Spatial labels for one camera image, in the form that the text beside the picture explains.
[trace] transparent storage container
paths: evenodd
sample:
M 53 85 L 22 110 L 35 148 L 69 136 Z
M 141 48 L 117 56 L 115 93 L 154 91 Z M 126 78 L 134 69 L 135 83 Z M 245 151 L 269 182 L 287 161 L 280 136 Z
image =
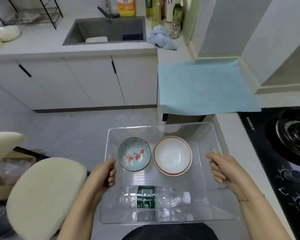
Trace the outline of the transparent storage container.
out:
M 116 162 L 116 185 L 108 190 L 100 203 L 101 224 L 158 224 L 234 220 L 239 218 L 237 200 L 226 185 L 213 179 L 205 152 L 221 153 L 213 124 L 208 122 L 121 127 L 108 131 L 105 160 L 117 157 L 119 145 L 129 137 L 145 140 L 153 152 L 158 140 L 178 136 L 191 147 L 193 162 L 190 169 L 178 177 L 170 177 L 157 170 L 151 158 L 141 171 L 131 172 Z M 119 188 L 123 185 L 162 185 L 190 192 L 191 203 L 170 209 L 127 209 L 115 206 Z

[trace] black cooktop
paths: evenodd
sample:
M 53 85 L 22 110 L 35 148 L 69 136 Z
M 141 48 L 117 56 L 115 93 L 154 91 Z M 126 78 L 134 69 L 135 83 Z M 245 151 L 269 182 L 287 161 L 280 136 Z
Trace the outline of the black cooktop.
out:
M 297 240 L 300 240 L 300 106 L 238 112 Z

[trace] gray sink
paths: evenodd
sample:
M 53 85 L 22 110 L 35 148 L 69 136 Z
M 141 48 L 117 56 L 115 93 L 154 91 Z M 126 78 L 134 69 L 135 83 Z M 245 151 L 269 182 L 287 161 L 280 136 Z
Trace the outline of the gray sink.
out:
M 86 43 L 88 38 L 101 36 L 106 36 L 108 42 Z M 80 18 L 74 21 L 63 45 L 144 42 L 146 39 L 144 16 Z

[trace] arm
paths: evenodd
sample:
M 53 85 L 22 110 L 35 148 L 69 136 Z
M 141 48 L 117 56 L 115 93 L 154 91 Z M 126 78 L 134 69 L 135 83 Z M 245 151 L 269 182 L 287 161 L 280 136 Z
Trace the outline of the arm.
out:
M 234 157 L 206 153 L 215 181 L 237 196 L 252 240 L 291 240 L 280 219 L 248 173 Z
M 97 205 L 116 184 L 115 159 L 97 165 L 84 183 L 65 219 L 57 240 L 90 240 Z

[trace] blue cloth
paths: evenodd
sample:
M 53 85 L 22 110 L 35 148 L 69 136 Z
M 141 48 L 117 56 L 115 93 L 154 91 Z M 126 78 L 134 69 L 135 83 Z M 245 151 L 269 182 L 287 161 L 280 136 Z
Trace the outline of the blue cloth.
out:
M 147 41 L 150 44 L 157 45 L 166 50 L 176 51 L 178 48 L 172 43 L 167 28 L 162 25 L 157 25 L 153 28 L 151 33 L 147 37 Z
M 160 108 L 175 115 L 261 111 L 240 75 L 237 59 L 159 64 Z

